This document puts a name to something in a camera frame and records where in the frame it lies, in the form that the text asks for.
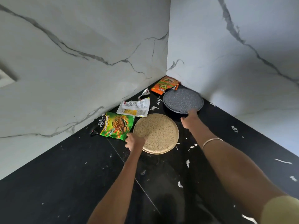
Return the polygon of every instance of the forearm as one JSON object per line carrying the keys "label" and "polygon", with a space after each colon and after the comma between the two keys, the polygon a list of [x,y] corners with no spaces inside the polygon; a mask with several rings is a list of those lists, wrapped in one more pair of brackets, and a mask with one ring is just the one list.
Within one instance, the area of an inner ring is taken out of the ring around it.
{"label": "forearm", "polygon": [[[217,138],[199,119],[189,130],[201,148],[208,139]],[[212,140],[203,152],[226,191],[257,220],[268,200],[284,195],[247,155],[230,144]]]}
{"label": "forearm", "polygon": [[129,209],[139,154],[131,153],[114,184],[99,202],[88,224],[122,224]]}

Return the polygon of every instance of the marble backsplash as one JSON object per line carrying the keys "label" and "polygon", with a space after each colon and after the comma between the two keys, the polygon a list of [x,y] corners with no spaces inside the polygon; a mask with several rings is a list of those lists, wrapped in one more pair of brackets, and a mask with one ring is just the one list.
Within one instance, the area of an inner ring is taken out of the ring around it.
{"label": "marble backsplash", "polygon": [[0,0],[0,179],[166,74],[170,0]]}
{"label": "marble backsplash", "polygon": [[167,60],[167,75],[297,156],[298,8],[299,0],[171,0]]}

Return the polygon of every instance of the hand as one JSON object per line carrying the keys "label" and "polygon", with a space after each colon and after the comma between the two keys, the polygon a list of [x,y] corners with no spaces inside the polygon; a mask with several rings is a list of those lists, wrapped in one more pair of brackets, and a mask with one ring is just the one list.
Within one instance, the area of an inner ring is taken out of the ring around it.
{"label": "hand", "polygon": [[138,137],[134,133],[127,133],[127,138],[126,138],[126,145],[125,147],[129,148],[129,150],[132,153],[137,153],[141,154],[142,148],[145,144],[145,138],[143,137]]}
{"label": "hand", "polygon": [[194,126],[194,124],[197,124],[200,119],[198,118],[198,115],[196,113],[195,109],[191,109],[188,112],[187,117],[181,117],[181,122],[183,124],[183,127],[186,129],[190,129],[191,126]]}

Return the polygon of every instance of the round tray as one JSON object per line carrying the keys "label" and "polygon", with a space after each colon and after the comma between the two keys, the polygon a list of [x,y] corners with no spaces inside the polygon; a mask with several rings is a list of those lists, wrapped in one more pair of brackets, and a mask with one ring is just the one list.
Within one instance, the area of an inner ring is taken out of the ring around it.
{"label": "round tray", "polygon": [[142,117],[134,126],[133,133],[147,137],[143,150],[150,154],[163,154],[172,150],[178,142],[178,127],[175,122],[162,114]]}
{"label": "round tray", "polygon": [[204,105],[204,99],[199,93],[187,88],[169,90],[163,96],[164,105],[180,114],[187,114],[192,108],[199,111]]}

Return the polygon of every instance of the green snack packet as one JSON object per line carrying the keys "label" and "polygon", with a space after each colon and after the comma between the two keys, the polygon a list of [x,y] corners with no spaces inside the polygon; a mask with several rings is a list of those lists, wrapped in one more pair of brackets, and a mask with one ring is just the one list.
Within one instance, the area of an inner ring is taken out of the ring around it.
{"label": "green snack packet", "polygon": [[99,134],[105,137],[126,139],[127,133],[130,132],[135,116],[119,115],[112,112],[106,112],[94,122],[97,126],[93,129],[93,134]]}

